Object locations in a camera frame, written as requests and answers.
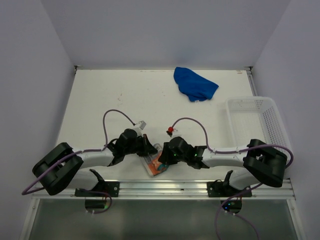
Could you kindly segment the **rabbit print towel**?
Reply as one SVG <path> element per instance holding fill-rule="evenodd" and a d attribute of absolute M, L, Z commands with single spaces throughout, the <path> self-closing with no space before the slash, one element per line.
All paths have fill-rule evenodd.
<path fill-rule="evenodd" d="M 145 156 L 141 159 L 144 169 L 151 178 L 162 174 L 169 168 L 168 165 L 159 161 L 163 147 L 159 143 L 154 144 L 153 147 L 157 150 L 157 153 L 154 155 Z"/>

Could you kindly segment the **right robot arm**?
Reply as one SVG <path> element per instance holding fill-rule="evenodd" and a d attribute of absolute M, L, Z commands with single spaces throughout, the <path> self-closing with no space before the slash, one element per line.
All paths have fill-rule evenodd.
<path fill-rule="evenodd" d="M 293 153 L 284 146 L 266 144 L 258 139 L 251 139 L 246 146 L 209 149 L 204 145 L 192 146 L 178 136 L 164 143 L 158 160 L 165 165 L 184 162 L 197 170 L 233 167 L 222 185 L 223 192 L 232 197 L 255 184 L 282 187 Z"/>

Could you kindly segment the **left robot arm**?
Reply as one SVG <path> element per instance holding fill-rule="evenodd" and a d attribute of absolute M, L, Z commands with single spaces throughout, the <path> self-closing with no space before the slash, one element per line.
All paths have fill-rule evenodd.
<path fill-rule="evenodd" d="M 137 128 L 126 129 L 101 149 L 75 151 L 68 143 L 62 142 L 35 164 L 32 173 L 51 196 L 70 188 L 83 189 L 96 197 L 106 187 L 95 167 L 113 167 L 127 155 L 148 157 L 157 152 L 146 134 Z"/>

